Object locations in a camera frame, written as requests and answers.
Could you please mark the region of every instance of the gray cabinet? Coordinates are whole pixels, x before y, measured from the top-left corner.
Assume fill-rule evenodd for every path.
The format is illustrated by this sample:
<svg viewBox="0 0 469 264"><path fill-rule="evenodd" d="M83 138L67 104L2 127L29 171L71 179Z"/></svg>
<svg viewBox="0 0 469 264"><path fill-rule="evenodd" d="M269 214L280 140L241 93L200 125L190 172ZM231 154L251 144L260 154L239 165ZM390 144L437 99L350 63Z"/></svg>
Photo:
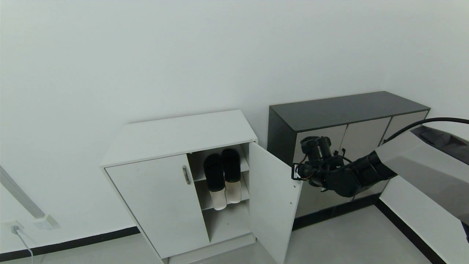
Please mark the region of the gray cabinet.
<svg viewBox="0 0 469 264"><path fill-rule="evenodd" d="M429 110L388 92L272 105L267 150L293 167L304 158L302 139L327 136L332 142L332 152L344 148L345 157L356 160L399 129L424 119ZM355 198L345 198L303 182L293 229L371 205L386 184L377 183Z"/></svg>

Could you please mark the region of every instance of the gray floor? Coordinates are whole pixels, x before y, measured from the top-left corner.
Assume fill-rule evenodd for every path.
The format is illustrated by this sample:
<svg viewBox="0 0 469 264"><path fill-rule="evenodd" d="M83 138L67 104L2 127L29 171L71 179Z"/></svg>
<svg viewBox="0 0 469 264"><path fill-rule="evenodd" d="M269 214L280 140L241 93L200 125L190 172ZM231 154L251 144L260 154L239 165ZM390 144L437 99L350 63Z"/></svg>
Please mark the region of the gray floor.
<svg viewBox="0 0 469 264"><path fill-rule="evenodd" d="M29 258L4 264L29 264ZM141 235L34 257L36 264L153 264L155 256ZM262 245L239 248L197 264L275 264ZM430 264L374 206L292 233L287 264Z"/></svg>

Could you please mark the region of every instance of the white power cord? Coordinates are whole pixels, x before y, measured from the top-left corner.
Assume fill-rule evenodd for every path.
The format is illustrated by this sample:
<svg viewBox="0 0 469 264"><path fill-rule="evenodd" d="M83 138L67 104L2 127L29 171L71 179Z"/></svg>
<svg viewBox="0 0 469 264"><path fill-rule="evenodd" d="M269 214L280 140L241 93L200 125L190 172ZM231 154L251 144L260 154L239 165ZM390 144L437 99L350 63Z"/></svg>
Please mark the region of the white power cord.
<svg viewBox="0 0 469 264"><path fill-rule="evenodd" d="M28 245L26 245L26 243L24 242L23 238L20 236L20 234L18 234L18 229L20 229L19 226L17 225L14 225L11 227L11 232L15 235L17 235L20 239L21 239L21 242L23 242L24 246L28 249L28 251L31 253L31 264L34 264L34 259L33 259L33 254L32 254L32 251L31 249L28 247Z"/></svg>

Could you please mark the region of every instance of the power plug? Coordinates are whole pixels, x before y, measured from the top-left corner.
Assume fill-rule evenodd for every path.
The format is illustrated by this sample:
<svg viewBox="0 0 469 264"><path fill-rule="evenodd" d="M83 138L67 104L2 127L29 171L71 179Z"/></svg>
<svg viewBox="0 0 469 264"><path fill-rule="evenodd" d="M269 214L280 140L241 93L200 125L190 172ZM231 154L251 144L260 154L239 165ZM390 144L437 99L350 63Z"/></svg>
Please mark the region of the power plug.
<svg viewBox="0 0 469 264"><path fill-rule="evenodd" d="M15 235L18 234L18 229L20 229L20 227L17 226L17 225L11 226L11 232L12 232L13 234L15 234Z"/></svg>

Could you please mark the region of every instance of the slipper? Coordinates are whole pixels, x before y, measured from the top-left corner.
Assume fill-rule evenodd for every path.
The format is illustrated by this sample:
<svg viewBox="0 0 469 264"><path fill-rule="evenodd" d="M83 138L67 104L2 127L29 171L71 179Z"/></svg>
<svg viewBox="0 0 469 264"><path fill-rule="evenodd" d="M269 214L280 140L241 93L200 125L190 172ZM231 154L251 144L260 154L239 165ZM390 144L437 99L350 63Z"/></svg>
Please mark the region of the slipper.
<svg viewBox="0 0 469 264"><path fill-rule="evenodd" d="M204 161L204 172L213 208L217 211L224 209L227 206L227 200L221 156L218 154L208 156Z"/></svg>
<svg viewBox="0 0 469 264"><path fill-rule="evenodd" d="M238 152L227 148L221 153L225 172L226 199L230 203L241 202L241 166Z"/></svg>

